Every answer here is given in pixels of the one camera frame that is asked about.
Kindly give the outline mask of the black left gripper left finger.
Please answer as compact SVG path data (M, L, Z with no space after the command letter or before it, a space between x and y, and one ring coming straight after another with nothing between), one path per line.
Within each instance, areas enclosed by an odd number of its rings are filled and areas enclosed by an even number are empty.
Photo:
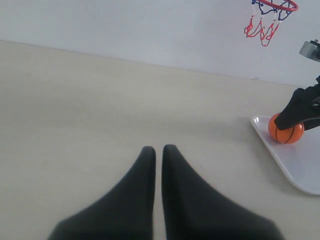
M126 175L106 195L62 220L50 240L151 240L156 152L142 148Z

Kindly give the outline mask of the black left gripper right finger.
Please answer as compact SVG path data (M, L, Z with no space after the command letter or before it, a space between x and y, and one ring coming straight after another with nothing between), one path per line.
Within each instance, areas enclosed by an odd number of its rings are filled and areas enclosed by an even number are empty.
M167 144L162 153L162 204L168 240L283 240L276 224L223 196Z

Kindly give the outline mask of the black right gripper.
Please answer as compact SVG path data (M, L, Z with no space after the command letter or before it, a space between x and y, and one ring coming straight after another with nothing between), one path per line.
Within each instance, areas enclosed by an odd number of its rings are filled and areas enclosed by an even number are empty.
M320 75L316 78L317 87L296 89L284 110L275 119L280 130L286 130L303 123L308 131L320 126Z

